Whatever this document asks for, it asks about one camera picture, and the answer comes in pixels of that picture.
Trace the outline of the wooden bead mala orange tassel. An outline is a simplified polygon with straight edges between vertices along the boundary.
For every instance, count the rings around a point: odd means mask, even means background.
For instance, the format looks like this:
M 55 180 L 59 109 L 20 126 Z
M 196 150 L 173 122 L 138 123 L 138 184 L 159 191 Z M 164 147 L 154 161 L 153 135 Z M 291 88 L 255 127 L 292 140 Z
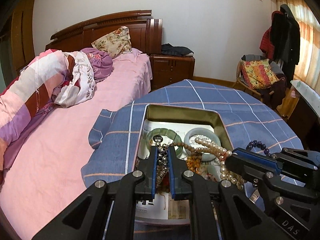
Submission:
M 201 174 L 202 155 L 200 152 L 197 152 L 195 148 L 183 142 L 172 142 L 171 146 L 177 147 L 178 150 L 189 151 L 189 154 L 187 154 L 185 159 L 188 170 Z

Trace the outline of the pale jade bangle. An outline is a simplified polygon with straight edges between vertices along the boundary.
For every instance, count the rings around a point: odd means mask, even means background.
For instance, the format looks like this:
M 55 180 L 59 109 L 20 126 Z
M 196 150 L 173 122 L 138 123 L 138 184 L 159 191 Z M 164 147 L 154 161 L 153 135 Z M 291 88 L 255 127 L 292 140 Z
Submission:
M 201 127 L 188 131 L 184 136 L 183 142 L 193 148 L 199 148 L 202 154 L 201 161 L 203 162 L 213 161 L 216 158 L 213 153 L 209 153 L 208 151 L 203 152 L 203 148 L 210 149 L 210 146 L 213 145 L 221 146 L 219 137 L 213 131 Z

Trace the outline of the dark green jade bangle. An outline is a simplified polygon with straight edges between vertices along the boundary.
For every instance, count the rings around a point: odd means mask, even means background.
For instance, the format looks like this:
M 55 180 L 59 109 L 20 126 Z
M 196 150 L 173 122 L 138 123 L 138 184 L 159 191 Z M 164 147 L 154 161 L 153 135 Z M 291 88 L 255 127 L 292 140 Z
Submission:
M 155 128 L 146 135 L 146 147 L 150 151 L 152 146 L 174 146 L 176 155 L 183 151 L 183 141 L 177 132 L 167 128 Z

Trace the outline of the printed paper leaflet in tin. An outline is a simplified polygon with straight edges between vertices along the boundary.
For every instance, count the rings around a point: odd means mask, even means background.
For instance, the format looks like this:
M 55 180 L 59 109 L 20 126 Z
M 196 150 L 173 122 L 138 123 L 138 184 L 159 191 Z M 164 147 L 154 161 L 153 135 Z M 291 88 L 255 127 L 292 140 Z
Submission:
M 145 120 L 139 143 L 138 157 L 149 157 L 146 147 L 146 135 L 155 128 L 167 128 L 177 132 L 184 141 L 184 136 L 193 128 L 210 129 L 217 135 L 217 130 L 210 125 L 186 124 Z M 151 224 L 187 224 L 189 222 L 189 203 L 187 200 L 175 201 L 171 197 L 169 184 L 169 165 L 163 164 L 157 169 L 156 194 L 151 201 L 143 200 L 136 206 L 136 219 Z

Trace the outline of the blue plaid tablecloth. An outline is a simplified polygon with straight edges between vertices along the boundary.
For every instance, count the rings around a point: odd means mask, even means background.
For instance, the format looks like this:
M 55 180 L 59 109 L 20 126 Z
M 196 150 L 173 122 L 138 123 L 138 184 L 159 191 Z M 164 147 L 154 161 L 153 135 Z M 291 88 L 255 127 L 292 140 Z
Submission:
M 287 123 L 258 99 L 240 90 L 183 80 L 155 90 L 119 110 L 103 107 L 89 133 L 93 154 L 81 169 L 85 186 L 113 182 L 136 165 L 144 121 L 210 125 L 228 149 L 257 140 L 271 153 L 303 147 Z

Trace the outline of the wicker chair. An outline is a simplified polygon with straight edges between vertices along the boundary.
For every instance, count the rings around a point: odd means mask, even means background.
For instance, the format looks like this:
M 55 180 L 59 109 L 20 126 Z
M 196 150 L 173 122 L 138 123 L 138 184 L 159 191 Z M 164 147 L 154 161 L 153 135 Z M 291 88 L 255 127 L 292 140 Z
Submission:
M 249 87 L 249 85 L 245 82 L 244 77 L 242 76 L 242 63 L 243 61 L 240 60 L 237 68 L 236 68 L 236 81 L 233 83 L 232 88 L 234 89 L 240 89 L 242 88 L 243 92 L 246 92 L 253 96 L 254 98 L 258 99 L 260 102 L 263 102 L 263 98 L 261 97 L 261 94 L 254 90 L 253 88 Z

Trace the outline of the leaf-print covered desk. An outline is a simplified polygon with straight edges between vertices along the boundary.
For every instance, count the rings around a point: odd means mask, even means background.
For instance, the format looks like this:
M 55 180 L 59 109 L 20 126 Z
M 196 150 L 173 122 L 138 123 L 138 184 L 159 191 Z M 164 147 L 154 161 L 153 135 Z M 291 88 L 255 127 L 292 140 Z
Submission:
M 288 120 L 288 125 L 301 141 L 319 135 L 319 94 L 300 80 L 292 80 L 292 91 L 298 102 Z

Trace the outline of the colourful patterned cushion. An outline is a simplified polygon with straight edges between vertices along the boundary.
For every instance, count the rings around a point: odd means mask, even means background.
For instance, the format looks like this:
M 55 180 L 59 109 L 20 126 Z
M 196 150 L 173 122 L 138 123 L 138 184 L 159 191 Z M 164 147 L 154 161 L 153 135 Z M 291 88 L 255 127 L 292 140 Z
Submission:
M 243 61 L 241 68 L 245 82 L 255 90 L 268 88 L 279 81 L 270 67 L 269 59 Z

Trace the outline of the pink bed sheet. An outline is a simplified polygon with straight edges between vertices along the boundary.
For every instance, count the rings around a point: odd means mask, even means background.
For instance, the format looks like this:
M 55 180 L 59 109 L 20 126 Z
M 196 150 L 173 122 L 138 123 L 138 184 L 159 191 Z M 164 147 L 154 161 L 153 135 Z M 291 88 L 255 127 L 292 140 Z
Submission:
M 55 107 L 26 137 L 1 188 L 1 209 L 21 239 L 31 239 L 85 190 L 88 135 L 103 109 L 115 112 L 150 90 L 149 57 L 134 49 L 113 61 L 93 98 Z

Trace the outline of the orange patterned curtain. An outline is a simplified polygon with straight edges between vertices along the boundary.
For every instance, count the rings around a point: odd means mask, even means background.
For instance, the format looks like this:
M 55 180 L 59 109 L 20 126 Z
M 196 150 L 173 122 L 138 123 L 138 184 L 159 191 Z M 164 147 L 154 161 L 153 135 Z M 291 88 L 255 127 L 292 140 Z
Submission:
M 276 0 L 288 5 L 300 27 L 300 56 L 295 77 L 319 93 L 319 22 L 304 0 Z

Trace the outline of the wooden nightstand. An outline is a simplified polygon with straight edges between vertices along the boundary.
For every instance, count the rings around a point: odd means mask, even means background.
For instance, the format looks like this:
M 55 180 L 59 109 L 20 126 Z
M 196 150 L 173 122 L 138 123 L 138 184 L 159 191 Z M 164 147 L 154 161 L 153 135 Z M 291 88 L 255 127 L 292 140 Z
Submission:
M 193 79 L 195 59 L 193 56 L 170 56 L 151 54 L 152 69 L 151 90 Z

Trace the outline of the hanging dark coats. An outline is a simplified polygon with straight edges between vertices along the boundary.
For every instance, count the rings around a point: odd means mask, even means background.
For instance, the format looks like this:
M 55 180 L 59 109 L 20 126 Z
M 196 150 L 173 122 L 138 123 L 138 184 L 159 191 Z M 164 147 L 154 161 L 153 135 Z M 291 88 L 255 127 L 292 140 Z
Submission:
M 272 12 L 271 27 L 263 35 L 260 50 L 270 62 L 280 63 L 287 83 L 290 83 L 299 64 L 300 27 L 287 4 Z

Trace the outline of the dark folded clothes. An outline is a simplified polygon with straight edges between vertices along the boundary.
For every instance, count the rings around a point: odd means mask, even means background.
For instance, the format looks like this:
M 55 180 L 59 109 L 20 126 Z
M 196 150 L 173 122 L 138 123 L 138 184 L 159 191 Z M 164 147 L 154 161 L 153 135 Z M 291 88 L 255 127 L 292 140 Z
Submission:
M 172 46 L 166 43 L 161 46 L 161 54 L 170 56 L 193 56 L 194 52 L 187 47 Z

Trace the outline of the patchwork quilt bundle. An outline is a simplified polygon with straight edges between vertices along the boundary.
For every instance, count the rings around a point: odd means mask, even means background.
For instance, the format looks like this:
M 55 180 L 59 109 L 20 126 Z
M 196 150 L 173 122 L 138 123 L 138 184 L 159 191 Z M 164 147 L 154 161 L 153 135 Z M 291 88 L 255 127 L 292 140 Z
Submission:
M 68 108 L 91 99 L 112 71 L 112 57 L 94 48 L 49 49 L 35 57 L 1 94 L 1 170 L 7 148 L 28 125 L 55 105 Z

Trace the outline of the floral pillow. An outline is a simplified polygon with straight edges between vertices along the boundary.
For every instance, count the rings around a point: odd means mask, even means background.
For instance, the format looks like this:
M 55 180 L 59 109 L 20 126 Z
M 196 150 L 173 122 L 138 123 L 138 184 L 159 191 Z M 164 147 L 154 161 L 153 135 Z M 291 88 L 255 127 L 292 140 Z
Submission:
M 130 31 L 127 26 L 121 26 L 91 43 L 92 47 L 107 52 L 113 59 L 121 54 L 132 52 Z

